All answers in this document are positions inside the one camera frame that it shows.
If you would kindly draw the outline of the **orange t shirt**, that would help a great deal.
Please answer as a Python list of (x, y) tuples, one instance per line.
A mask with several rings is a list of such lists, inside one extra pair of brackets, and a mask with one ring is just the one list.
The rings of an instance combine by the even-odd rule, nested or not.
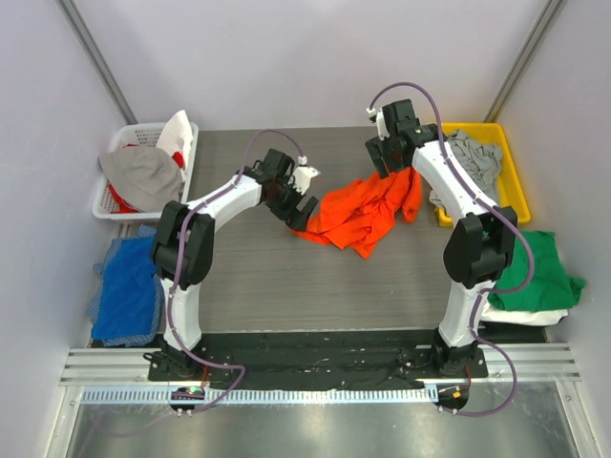
[(422, 205), (422, 178), (412, 168), (382, 178), (373, 173), (327, 193), (304, 232), (294, 235), (321, 245), (350, 248), (368, 259), (396, 218), (416, 222)]

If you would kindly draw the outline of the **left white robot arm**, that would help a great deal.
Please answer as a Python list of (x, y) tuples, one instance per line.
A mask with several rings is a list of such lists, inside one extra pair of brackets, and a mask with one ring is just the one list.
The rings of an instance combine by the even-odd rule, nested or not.
[(165, 296), (163, 346), (152, 365), (164, 365), (184, 381), (201, 374), (205, 362), (194, 351), (201, 340), (200, 288), (212, 267), (217, 232), (260, 205), (291, 230), (303, 232), (318, 204), (306, 193), (320, 174), (305, 156), (293, 159), (270, 149), (208, 195), (165, 205), (151, 251)]

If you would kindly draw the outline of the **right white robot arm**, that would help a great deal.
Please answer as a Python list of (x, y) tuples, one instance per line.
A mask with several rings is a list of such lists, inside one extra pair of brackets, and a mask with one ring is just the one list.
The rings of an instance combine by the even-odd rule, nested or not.
[(443, 252), (451, 291), (433, 332), (431, 363), (451, 377), (475, 360), (481, 304), (513, 259), (516, 212), (488, 198), (461, 166), (434, 123), (423, 124), (410, 100), (369, 108), (377, 133), (366, 143), (381, 177), (411, 168), (424, 178), (450, 216), (453, 231)]

